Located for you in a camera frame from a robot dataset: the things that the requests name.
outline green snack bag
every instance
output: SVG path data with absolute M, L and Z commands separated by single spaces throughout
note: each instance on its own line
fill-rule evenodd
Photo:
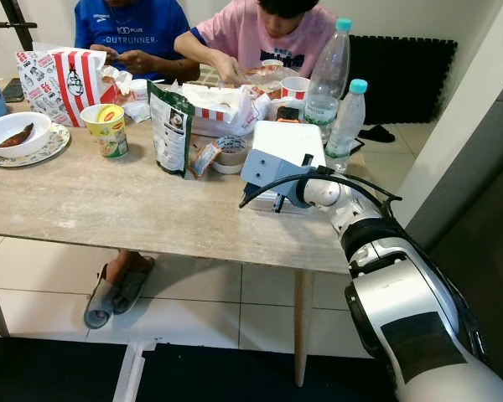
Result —
M 182 95 L 161 90 L 148 81 L 157 164 L 169 174 L 186 174 L 194 105 Z

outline black pole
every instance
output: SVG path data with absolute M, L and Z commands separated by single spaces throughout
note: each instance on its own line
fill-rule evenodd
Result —
M 17 31 L 18 40 L 20 40 L 23 49 L 26 51 L 33 50 L 32 35 L 30 35 L 28 28 L 25 26 L 26 21 L 17 0 L 0 0 L 0 3 L 2 4 L 3 11 L 6 12 L 6 16 L 8 16 L 9 22 L 13 25 L 15 31 Z

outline water bottle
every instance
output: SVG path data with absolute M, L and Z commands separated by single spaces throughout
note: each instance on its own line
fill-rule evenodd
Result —
M 322 141 L 328 141 L 339 99 L 345 92 L 350 66 L 349 31 L 352 21 L 339 18 L 335 34 L 323 49 L 311 74 L 304 118 L 320 127 Z
M 352 80 L 350 92 L 341 102 L 332 135 L 324 151 L 326 165 L 336 172 L 342 173 L 346 170 L 352 142 L 360 133 L 366 119 L 366 99 L 363 95 L 366 90 L 367 81 Z

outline black mat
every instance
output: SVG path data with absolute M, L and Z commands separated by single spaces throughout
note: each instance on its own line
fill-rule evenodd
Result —
M 385 368 L 370 359 L 310 356 L 299 389 L 291 354 L 159 344 L 143 356 L 137 402 L 395 401 Z
M 369 82 L 366 124 L 432 121 L 456 48 L 452 40 L 351 35 L 349 82 Z
M 0 338 L 0 402 L 112 401 L 125 349 Z

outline person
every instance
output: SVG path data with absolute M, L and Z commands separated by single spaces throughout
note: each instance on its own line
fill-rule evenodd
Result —
M 80 0 L 75 7 L 75 47 L 102 50 L 106 62 L 134 78 L 184 82 L 200 76 L 198 63 L 174 51 L 174 40 L 189 30 L 175 0 Z M 129 311 L 154 266 L 154 259 L 130 250 L 104 265 L 84 311 L 91 329 L 111 315 Z
M 319 0 L 233 0 L 212 19 L 175 39 L 175 50 L 209 64 L 220 79 L 241 85 L 241 68 L 278 59 L 309 77 L 335 31 L 337 16 Z
M 200 76 L 198 63 L 174 51 L 189 30 L 175 0 L 80 0 L 75 47 L 106 52 L 106 62 L 134 78 L 185 82 Z

